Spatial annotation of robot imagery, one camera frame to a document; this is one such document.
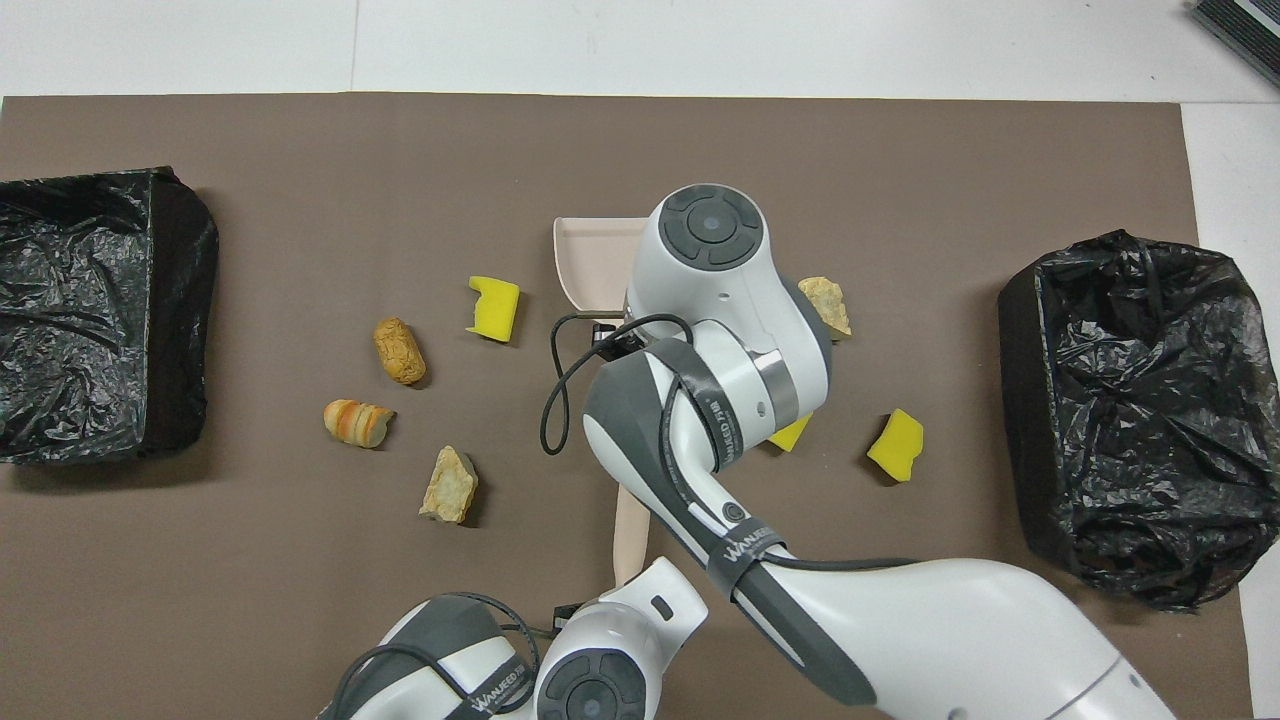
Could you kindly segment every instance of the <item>brown surface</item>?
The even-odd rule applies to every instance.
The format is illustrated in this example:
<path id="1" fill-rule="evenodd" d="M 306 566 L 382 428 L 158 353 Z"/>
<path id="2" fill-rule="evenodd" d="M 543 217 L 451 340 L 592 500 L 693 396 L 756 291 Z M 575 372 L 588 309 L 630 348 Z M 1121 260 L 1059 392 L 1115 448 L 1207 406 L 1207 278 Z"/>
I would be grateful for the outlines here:
<path id="1" fill-rule="evenodd" d="M 803 556 L 1047 573 L 1180 717 L 1249 714 L 1235 594 L 1158 615 L 1048 570 L 1023 544 L 1005 459 L 996 292 L 1041 252 L 1117 227 L 1196 241 L 1176 106 L 5 100 L 0 177 L 156 164 L 221 228 L 209 424 L 169 460 L 0 469 L 0 716 L 311 717 L 428 596 L 485 592 L 545 624 L 605 589 L 614 484 L 580 425 L 558 457 L 536 441 L 545 333 L 570 310 L 552 220 L 643 215 L 695 181 L 749 192 L 780 269 L 840 282 L 854 327 L 796 451 L 756 448 L 726 473 L 748 507 Z M 509 346 L 465 331 L 470 274 L 525 291 Z M 393 314 L 422 345 L 425 387 L 379 366 L 369 333 Z M 380 450 L 329 437 L 334 397 L 399 413 Z M 899 406 L 928 437 L 914 479 L 888 487 L 863 452 Z M 479 527 L 417 516 L 445 443 L 480 473 Z M 653 546 L 712 609 L 663 717 L 879 716 L 810 687 L 664 532 Z"/>

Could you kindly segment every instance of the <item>sponge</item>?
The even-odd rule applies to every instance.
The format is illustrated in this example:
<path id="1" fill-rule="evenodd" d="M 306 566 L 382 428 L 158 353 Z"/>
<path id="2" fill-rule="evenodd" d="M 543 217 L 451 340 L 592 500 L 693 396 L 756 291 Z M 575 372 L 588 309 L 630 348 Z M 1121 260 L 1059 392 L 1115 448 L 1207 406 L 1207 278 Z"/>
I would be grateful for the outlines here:
<path id="1" fill-rule="evenodd" d="M 476 324 L 467 331 L 498 342 L 511 341 L 520 286 L 484 275 L 471 275 L 470 284 L 471 290 L 480 292 L 480 299 L 476 300 Z"/>
<path id="2" fill-rule="evenodd" d="M 900 483 L 911 479 L 911 464 L 924 451 L 924 425 L 902 410 L 893 410 L 884 432 L 867 456 Z"/>
<path id="3" fill-rule="evenodd" d="M 791 452 L 791 450 L 796 446 L 796 441 L 800 439 L 800 433 L 804 432 L 804 427 L 809 424 L 809 418 L 813 418 L 813 413 L 809 413 L 804 418 L 800 418 L 795 423 L 791 423 L 769 436 L 769 442 L 787 452 Z"/>

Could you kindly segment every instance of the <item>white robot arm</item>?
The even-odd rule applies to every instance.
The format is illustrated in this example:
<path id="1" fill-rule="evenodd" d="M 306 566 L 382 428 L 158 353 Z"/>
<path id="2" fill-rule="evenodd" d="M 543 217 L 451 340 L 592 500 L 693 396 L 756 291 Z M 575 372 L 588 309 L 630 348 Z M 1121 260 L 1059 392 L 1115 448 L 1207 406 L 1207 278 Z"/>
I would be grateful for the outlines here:
<path id="1" fill-rule="evenodd" d="M 695 184 L 649 217 L 627 310 L 668 314 L 605 364 L 584 428 L 604 468 L 823 692 L 902 720 L 1162 720 L 1172 714 L 1052 585 L 983 560 L 813 562 L 719 484 L 826 400 L 831 343 L 778 277 L 759 208 Z"/>
<path id="2" fill-rule="evenodd" d="M 316 720 L 653 720 L 662 674 L 707 618 L 664 557 L 579 607 L 532 666 L 486 606 L 524 628 L 492 598 L 433 597 L 356 659 Z"/>

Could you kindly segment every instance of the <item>black plastic bag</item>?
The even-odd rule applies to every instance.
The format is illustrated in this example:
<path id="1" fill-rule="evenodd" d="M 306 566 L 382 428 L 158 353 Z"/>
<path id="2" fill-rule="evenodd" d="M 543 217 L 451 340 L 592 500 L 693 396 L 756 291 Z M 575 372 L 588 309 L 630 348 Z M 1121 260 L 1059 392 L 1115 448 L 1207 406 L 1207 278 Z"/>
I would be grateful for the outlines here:
<path id="1" fill-rule="evenodd" d="M 1124 231 L 1000 293 L 1023 534 L 1088 585 L 1221 597 L 1280 529 L 1280 401 L 1257 299 L 1219 252 Z"/>
<path id="2" fill-rule="evenodd" d="M 214 220 L 169 168 L 0 183 L 0 460 L 195 442 L 216 264 Z"/>

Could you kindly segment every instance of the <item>white table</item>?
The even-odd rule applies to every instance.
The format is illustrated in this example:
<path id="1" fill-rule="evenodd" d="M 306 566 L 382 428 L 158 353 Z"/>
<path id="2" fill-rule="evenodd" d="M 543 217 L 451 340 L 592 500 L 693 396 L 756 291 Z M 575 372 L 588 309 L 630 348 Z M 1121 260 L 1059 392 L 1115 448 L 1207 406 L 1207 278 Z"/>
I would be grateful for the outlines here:
<path id="1" fill-rule="evenodd" d="M 1280 90 L 1176 0 L 0 0 L 0 97 L 374 90 L 1180 102 L 1201 242 L 1280 328 Z M 1280 550 L 1240 602 L 1280 716 Z"/>

